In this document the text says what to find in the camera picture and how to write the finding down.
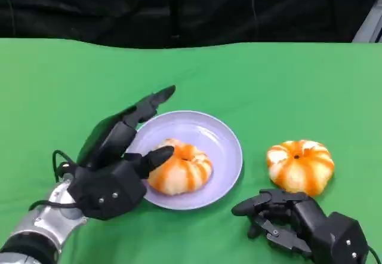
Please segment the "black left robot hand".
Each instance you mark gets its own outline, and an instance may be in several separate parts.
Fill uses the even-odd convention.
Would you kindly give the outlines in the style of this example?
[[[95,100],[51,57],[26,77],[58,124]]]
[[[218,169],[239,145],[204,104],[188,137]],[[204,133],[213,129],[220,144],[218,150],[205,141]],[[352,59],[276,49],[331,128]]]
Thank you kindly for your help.
[[[101,120],[86,139],[76,163],[97,171],[119,161],[132,144],[137,126],[153,118],[159,105],[165,103],[175,90],[176,86],[171,85],[151,93],[123,111]]]

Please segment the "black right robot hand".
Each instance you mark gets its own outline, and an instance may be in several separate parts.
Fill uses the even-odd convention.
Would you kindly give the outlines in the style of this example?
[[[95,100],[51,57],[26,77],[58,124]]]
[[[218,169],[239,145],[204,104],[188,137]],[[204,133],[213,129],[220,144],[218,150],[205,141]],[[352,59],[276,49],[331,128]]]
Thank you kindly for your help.
[[[248,218],[249,239],[264,235],[270,246],[318,262],[315,259],[318,250],[312,244],[313,232],[327,217],[308,194],[262,189],[258,195],[236,204],[232,214]]]

